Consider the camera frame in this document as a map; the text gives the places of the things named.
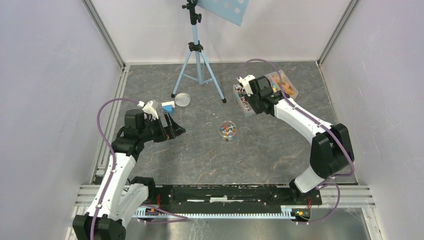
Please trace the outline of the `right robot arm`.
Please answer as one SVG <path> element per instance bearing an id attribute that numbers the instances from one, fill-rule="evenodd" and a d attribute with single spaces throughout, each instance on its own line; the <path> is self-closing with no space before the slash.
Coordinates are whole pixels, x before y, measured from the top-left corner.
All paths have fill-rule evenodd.
<path id="1" fill-rule="evenodd" d="M 289 124 L 311 145 L 309 166 L 289 183 L 289 199 L 302 204 L 312 189 L 350 168 L 348 176 L 355 172 L 354 153 L 349 131 L 342 123 L 331 124 L 314 116 L 297 104 L 283 90 L 274 91 L 270 80 L 248 75 L 238 79 L 245 90 L 245 99 L 258 115 L 265 113 Z"/>

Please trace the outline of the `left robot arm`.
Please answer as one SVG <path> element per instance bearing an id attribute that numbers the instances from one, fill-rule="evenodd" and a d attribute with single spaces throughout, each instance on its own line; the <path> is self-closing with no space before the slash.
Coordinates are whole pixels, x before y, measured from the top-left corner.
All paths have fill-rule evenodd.
<path id="1" fill-rule="evenodd" d="M 165 123 L 154 112 L 142 109 L 127 110 L 124 125 L 111 144 L 111 154 L 104 178 L 94 200 L 83 215 L 76 215 L 72 228 L 78 240 L 124 240 L 127 226 L 143 203 L 157 198 L 154 179 L 134 177 L 124 191 L 145 143 L 160 143 L 175 139 L 186 130 L 169 113 Z"/>

